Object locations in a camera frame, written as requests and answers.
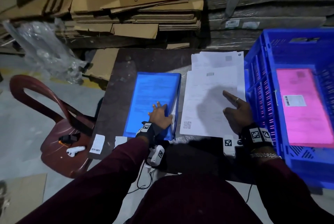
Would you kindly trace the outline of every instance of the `chair seat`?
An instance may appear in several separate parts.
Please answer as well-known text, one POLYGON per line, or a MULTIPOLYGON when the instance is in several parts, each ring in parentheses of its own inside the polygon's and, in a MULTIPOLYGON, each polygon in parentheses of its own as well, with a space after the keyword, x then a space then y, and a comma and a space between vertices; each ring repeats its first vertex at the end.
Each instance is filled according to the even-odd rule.
MULTIPOLYGON (((94 127, 94 122, 88 120, 85 116, 76 116, 77 120, 81 121, 89 128, 94 127)), ((74 129, 67 119, 63 119, 55 124, 49 135, 41 145, 41 160, 42 162, 53 169, 69 178, 76 178, 77 176, 85 173, 88 166, 91 163, 91 159, 88 158, 90 137, 80 133, 80 137, 77 142, 73 143, 70 147, 85 146, 84 151, 78 152, 74 157, 70 157, 66 150, 67 146, 60 144, 59 137, 64 135, 72 135, 80 133, 74 129)))

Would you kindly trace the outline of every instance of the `blue folder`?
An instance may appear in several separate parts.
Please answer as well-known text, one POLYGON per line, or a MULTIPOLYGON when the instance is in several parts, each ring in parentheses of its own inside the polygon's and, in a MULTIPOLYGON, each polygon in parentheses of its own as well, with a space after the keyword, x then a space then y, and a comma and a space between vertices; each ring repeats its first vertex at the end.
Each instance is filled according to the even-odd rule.
POLYGON ((173 130, 169 126, 158 137, 159 140, 173 140, 178 119, 180 86, 181 74, 138 72, 123 136, 136 136, 138 130, 143 126, 142 122, 149 120, 147 113, 152 112, 152 105, 157 101, 161 105, 167 104, 165 116, 171 114, 173 104, 176 102, 173 130))

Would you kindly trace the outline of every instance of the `plastic-wrapped stack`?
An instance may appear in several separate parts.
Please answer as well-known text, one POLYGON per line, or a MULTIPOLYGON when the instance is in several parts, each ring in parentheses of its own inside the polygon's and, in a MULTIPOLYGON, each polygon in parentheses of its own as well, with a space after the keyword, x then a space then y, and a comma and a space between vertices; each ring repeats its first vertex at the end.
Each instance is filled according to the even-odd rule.
POLYGON ((202 48, 250 49, 261 30, 334 26, 334 0, 206 0, 202 48))

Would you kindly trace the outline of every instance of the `chair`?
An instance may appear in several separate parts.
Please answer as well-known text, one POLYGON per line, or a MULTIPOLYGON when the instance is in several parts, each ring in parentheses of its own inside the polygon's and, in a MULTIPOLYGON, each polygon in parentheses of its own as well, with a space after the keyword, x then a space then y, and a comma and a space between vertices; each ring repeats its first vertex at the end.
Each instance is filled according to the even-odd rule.
POLYGON ((16 100, 51 118, 56 123, 40 147, 42 162, 68 178, 76 178, 85 173, 92 161, 88 158, 88 152, 95 118, 78 112, 75 108, 60 100, 42 82, 31 76, 15 75, 10 79, 9 87, 16 100), (24 89, 30 89, 55 101, 60 106, 65 118, 31 98, 24 92, 24 89), (86 149, 78 152, 74 157, 70 157, 66 153, 69 145, 61 144, 59 138, 74 134, 78 136, 78 141, 70 147, 85 146, 86 149))

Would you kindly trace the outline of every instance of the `blue crate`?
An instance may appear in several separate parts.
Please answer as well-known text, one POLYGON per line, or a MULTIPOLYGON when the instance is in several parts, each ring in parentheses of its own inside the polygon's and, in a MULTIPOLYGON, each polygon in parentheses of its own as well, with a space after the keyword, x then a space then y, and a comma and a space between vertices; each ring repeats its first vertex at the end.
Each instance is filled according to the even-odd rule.
POLYGON ((334 29, 264 30, 245 57, 246 99, 277 153, 308 185, 334 189, 334 149, 290 146, 276 69, 311 68, 334 126, 334 29))

